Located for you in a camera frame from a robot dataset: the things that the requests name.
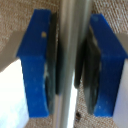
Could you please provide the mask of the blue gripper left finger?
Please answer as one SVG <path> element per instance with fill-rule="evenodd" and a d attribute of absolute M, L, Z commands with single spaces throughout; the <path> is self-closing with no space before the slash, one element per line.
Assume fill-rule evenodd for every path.
<path fill-rule="evenodd" d="M 35 9 L 0 52 L 0 128 L 24 128 L 55 110 L 57 14 Z"/>

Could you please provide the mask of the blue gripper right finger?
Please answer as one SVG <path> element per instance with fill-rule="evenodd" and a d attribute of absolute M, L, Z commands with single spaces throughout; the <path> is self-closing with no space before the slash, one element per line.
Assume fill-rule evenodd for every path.
<path fill-rule="evenodd" d="M 92 14 L 83 47 L 83 92 L 87 112 L 112 117 L 128 53 L 102 14 Z"/>

